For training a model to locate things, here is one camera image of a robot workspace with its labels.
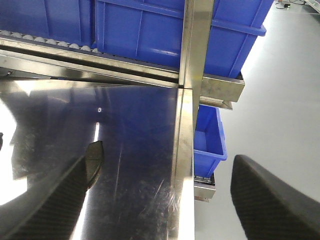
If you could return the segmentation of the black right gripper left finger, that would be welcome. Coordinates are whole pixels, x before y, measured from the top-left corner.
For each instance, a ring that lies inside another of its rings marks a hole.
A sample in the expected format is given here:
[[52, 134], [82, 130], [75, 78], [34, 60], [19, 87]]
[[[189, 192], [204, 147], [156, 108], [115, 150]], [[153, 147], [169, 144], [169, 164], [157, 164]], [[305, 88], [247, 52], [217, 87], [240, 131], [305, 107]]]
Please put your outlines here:
[[68, 240], [87, 191], [83, 157], [61, 165], [0, 207], [2, 240]]

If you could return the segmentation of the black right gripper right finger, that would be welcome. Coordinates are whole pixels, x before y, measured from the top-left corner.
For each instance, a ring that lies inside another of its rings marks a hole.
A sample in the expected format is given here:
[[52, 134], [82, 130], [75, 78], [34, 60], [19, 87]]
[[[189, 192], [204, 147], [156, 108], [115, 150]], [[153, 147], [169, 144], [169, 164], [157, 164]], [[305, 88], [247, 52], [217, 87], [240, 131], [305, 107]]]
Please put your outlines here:
[[320, 238], [320, 203], [246, 155], [234, 157], [230, 193], [247, 239]]

